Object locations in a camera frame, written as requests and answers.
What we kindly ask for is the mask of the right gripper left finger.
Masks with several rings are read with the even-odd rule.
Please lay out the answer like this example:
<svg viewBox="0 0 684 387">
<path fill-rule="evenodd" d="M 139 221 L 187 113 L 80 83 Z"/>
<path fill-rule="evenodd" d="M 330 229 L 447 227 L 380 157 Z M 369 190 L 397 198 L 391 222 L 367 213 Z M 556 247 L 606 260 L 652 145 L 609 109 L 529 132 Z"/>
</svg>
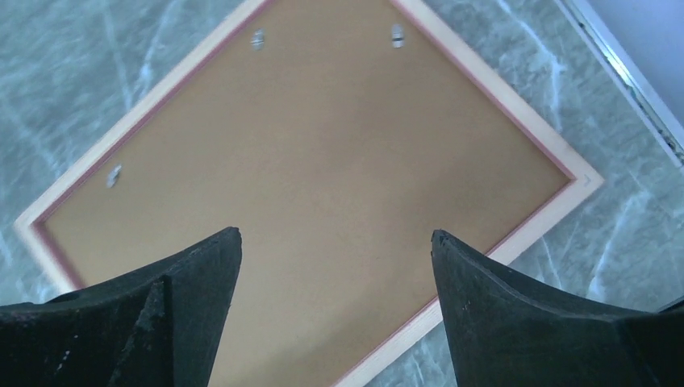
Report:
<svg viewBox="0 0 684 387">
<path fill-rule="evenodd" d="M 229 227 L 43 304 L 3 306 L 2 385 L 208 385 L 241 259 Z"/>
</svg>

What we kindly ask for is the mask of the pink photo frame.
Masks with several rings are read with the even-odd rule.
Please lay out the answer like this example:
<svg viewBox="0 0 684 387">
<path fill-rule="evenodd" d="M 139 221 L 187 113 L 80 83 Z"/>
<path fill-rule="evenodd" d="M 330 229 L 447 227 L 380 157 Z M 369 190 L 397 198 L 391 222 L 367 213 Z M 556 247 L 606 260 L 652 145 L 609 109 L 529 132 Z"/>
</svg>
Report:
<svg viewBox="0 0 684 387">
<path fill-rule="evenodd" d="M 210 383 L 362 386 L 442 319 L 431 235 L 509 264 L 603 178 L 422 1 L 247 1 L 16 220 L 62 292 L 225 227 Z"/>
</svg>

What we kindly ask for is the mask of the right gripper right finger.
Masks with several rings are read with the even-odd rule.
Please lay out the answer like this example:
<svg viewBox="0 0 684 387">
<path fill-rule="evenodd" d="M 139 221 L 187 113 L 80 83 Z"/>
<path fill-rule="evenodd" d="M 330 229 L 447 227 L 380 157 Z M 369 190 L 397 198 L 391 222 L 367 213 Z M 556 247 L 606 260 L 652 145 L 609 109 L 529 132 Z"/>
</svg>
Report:
<svg viewBox="0 0 684 387">
<path fill-rule="evenodd" d="M 566 293 L 436 230 L 432 267 L 460 386 L 680 386 L 683 304 L 658 312 Z"/>
</svg>

